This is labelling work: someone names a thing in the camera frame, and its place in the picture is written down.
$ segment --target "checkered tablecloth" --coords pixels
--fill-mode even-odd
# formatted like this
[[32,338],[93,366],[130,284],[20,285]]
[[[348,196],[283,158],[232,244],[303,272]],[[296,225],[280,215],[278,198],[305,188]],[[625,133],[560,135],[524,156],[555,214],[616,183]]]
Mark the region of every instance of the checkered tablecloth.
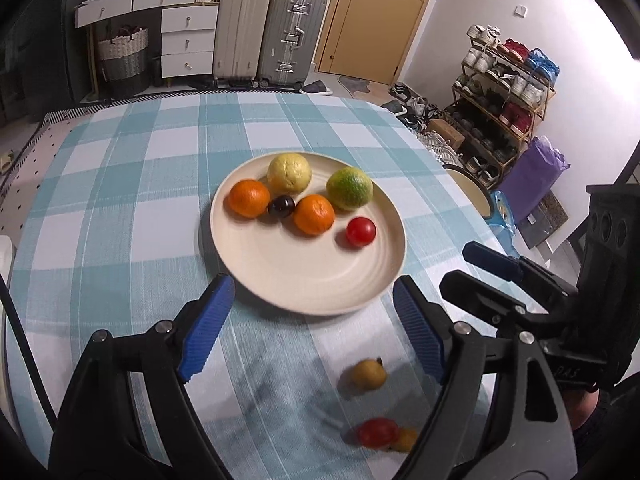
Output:
[[[511,292],[463,261],[466,242],[499,249],[497,241],[424,146],[382,108],[253,92],[107,108],[60,147],[24,225],[12,276],[11,293],[56,410],[95,330],[144,332],[199,297],[221,270],[208,213],[217,186],[249,158],[282,150],[324,153],[375,179],[404,222],[403,272],[429,300],[441,301],[437,285],[452,269]],[[453,319],[470,318],[447,309]],[[379,356],[390,374],[384,387],[345,395],[343,372]],[[46,462],[51,432],[12,334],[8,367],[22,431]],[[166,460],[143,380],[132,380],[150,452]],[[391,478],[404,455],[354,447],[345,436],[372,416],[421,428],[438,394],[389,294],[351,316],[317,319],[279,310],[242,287],[187,391],[239,480]],[[485,406],[486,399],[475,434]],[[461,458],[472,449],[470,439]]]

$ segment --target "purple bag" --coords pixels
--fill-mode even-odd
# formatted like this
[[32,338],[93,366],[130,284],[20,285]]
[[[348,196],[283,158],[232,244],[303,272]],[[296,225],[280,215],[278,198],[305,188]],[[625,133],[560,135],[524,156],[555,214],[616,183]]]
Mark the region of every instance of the purple bag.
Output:
[[546,137],[534,137],[529,148],[498,186],[509,202],[517,223],[524,220],[547,194],[560,174],[571,165]]

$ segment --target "wooden door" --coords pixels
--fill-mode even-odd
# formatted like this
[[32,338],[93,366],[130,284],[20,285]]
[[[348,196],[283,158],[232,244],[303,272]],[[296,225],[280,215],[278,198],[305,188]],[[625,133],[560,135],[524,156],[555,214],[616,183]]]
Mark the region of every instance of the wooden door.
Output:
[[320,72],[391,83],[424,0],[338,0]]

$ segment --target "light switch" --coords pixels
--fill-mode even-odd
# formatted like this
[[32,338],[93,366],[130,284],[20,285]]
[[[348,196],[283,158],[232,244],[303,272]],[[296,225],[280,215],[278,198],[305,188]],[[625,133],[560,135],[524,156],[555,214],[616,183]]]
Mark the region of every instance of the light switch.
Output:
[[513,13],[516,16],[520,16],[521,18],[524,18],[527,15],[527,7],[525,7],[524,5],[516,6],[516,10],[514,10]]

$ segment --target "suitcase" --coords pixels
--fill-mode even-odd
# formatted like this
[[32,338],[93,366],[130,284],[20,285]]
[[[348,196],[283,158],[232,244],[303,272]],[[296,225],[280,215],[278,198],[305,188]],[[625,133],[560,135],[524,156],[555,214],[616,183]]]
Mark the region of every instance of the suitcase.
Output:
[[271,0],[260,49],[259,79],[302,86],[311,67],[325,7],[326,0]]
[[213,75],[254,79],[269,0],[220,0],[213,46]]

